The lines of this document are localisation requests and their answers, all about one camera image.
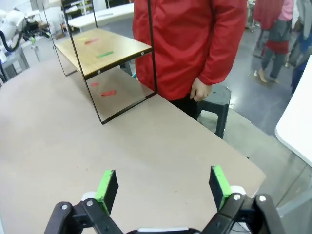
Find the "red cloth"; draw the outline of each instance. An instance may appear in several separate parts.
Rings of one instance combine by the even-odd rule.
[[[261,24],[261,29],[269,31],[281,14],[284,0],[257,0],[253,18]]]
[[[212,85],[230,72],[245,30],[246,0],[151,0],[158,92],[185,97],[196,77]],[[146,0],[135,0],[133,34],[151,44]],[[138,79],[154,89],[151,54],[136,59]]]
[[[288,44],[288,41],[277,42],[269,40],[267,41],[266,46],[279,54],[288,54]]]

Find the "green strip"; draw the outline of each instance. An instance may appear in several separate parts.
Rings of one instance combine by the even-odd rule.
[[[110,52],[107,52],[107,53],[104,53],[104,54],[100,54],[97,56],[97,58],[101,58],[101,57],[104,57],[104,56],[107,56],[107,55],[111,55],[113,53],[113,51],[110,51]]]
[[[97,200],[99,203],[102,204],[102,206],[103,206],[103,208],[104,208],[104,210],[108,216],[110,215],[110,213],[106,207],[106,204],[104,202],[104,198],[105,198],[105,195],[107,193],[107,188],[108,188],[108,185],[109,185],[109,182],[111,180],[113,173],[114,173],[114,170],[106,170],[105,171],[104,176],[101,180],[101,183],[99,184],[99,186],[97,188],[96,195],[94,197],[95,200]]]
[[[212,169],[215,173],[216,179],[219,182],[220,188],[222,190],[223,198],[220,204],[220,208],[223,207],[225,200],[232,194],[232,190],[228,180],[225,177],[225,174],[221,166],[212,166]]]

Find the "bare foot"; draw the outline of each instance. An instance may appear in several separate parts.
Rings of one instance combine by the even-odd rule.
[[[262,68],[260,68],[260,70],[259,70],[259,76],[260,76],[260,80],[261,80],[262,82],[264,82],[264,83],[267,82],[265,72],[263,71]]]

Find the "gray floor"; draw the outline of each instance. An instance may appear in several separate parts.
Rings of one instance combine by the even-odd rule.
[[[131,27],[131,20],[123,20],[105,29],[131,37]],[[233,69],[223,82],[232,91],[232,111],[224,140],[263,170],[267,179],[259,192],[270,194],[275,205],[280,206],[307,187],[312,169],[275,138],[274,128],[290,100],[292,69],[282,68],[279,84],[260,83],[253,76],[260,66],[260,59],[252,57],[257,34],[258,31],[245,32]],[[37,45],[41,61],[55,56],[51,41],[41,39]],[[24,53],[30,66],[38,63],[30,46],[24,47]],[[208,128],[214,125],[209,116],[202,120]],[[307,230],[312,230],[311,204],[307,202],[282,219],[287,234],[310,233]]]

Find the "black metal frame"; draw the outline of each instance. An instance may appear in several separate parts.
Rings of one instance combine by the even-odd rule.
[[[65,21],[66,21],[66,25],[67,25],[67,28],[68,28],[68,33],[69,33],[69,36],[70,36],[70,39],[71,39],[71,42],[72,42],[72,45],[73,45],[73,49],[74,49],[74,52],[75,52],[75,55],[76,55],[76,59],[77,59],[78,65],[79,65],[79,69],[80,69],[81,74],[82,74],[82,76],[83,76],[84,83],[85,83],[85,85],[86,85],[86,87],[87,87],[87,89],[88,89],[88,93],[89,93],[89,95],[90,95],[90,98],[91,98],[93,107],[94,107],[94,109],[95,109],[95,111],[96,111],[96,113],[97,113],[97,117],[98,117],[99,121],[100,121],[102,124],[105,124],[105,123],[109,122],[110,120],[112,120],[112,119],[114,119],[114,118],[120,116],[121,114],[125,113],[126,111],[132,109],[133,107],[139,105],[140,103],[144,102],[145,100],[147,100],[147,99],[149,99],[150,97],[152,97],[152,96],[154,96],[154,95],[157,94],[158,87],[157,87],[157,79],[156,79],[156,59],[155,59],[155,50],[154,50],[154,34],[153,34],[152,7],[151,7],[151,0],[147,0],[147,1],[148,1],[149,26],[150,26],[150,35],[151,35],[151,48],[146,49],[146,50],[141,51],[141,52],[138,52],[138,53],[136,53],[136,54],[134,54],[134,55],[131,55],[131,56],[128,56],[128,57],[126,57],[126,58],[123,58],[123,59],[121,59],[120,61],[114,62],[114,63],[112,63],[112,64],[110,64],[110,65],[108,65],[108,66],[106,66],[106,67],[100,68],[99,70],[94,71],[94,72],[91,72],[91,73],[89,73],[89,74],[87,74],[87,75],[85,75],[85,74],[83,73],[83,70],[82,70],[82,67],[81,67],[81,63],[80,63],[80,60],[79,60],[79,56],[78,56],[78,53],[77,53],[77,50],[76,50],[76,46],[75,46],[75,43],[74,43],[73,35],[72,35],[72,32],[71,32],[71,27],[70,27],[70,25],[68,24],[68,17],[67,17],[67,14],[66,14],[66,12],[65,12],[65,8],[63,7],[63,2],[61,1],[62,8],[63,8],[63,13],[64,13]],[[93,15],[94,15],[94,20],[95,20],[96,28],[98,28],[98,22],[97,22],[96,14],[95,14],[95,11],[94,11],[93,0],[91,0],[91,8],[92,8],[92,11],[93,11]],[[62,66],[62,64],[61,64],[61,62],[60,62],[59,55],[58,55],[58,52],[57,52],[57,48],[56,48],[56,46],[55,46],[55,44],[54,44],[53,39],[52,39],[52,42],[53,42],[53,46],[54,46],[54,48],[55,48],[55,51],[56,51],[56,53],[57,53],[59,63],[60,63],[60,65],[61,65],[61,67],[62,67],[63,73],[65,74],[64,68],[63,68],[63,66]],[[133,104],[127,106],[127,107],[125,107],[124,109],[118,111],[117,113],[115,113],[115,114],[113,114],[112,116],[106,118],[105,120],[101,120],[101,118],[100,118],[100,116],[99,116],[99,113],[98,113],[98,110],[97,110],[97,107],[96,107],[96,105],[95,105],[95,102],[94,102],[94,100],[93,100],[93,98],[92,98],[92,95],[91,95],[89,86],[88,86],[88,84],[87,84],[87,80],[89,80],[89,79],[91,79],[91,78],[93,78],[93,77],[95,77],[95,76],[101,74],[102,72],[108,71],[108,70],[110,70],[110,69],[112,69],[112,68],[114,68],[114,67],[116,67],[116,66],[119,66],[119,65],[121,65],[121,64],[123,64],[123,63],[126,63],[126,62],[128,62],[128,61],[130,61],[130,60],[132,60],[132,59],[138,58],[138,57],[140,57],[140,56],[142,56],[142,55],[145,55],[145,54],[147,54],[147,53],[152,53],[153,75],[154,75],[154,89],[155,89],[154,92],[152,92],[151,94],[145,96],[145,98],[143,98],[143,99],[141,99],[141,100],[139,100],[139,101],[137,101],[137,102],[135,102],[135,103],[133,103]],[[74,72],[76,72],[76,71],[70,72],[69,74],[65,74],[65,76],[69,76],[69,75],[71,75],[71,74],[74,73]]]

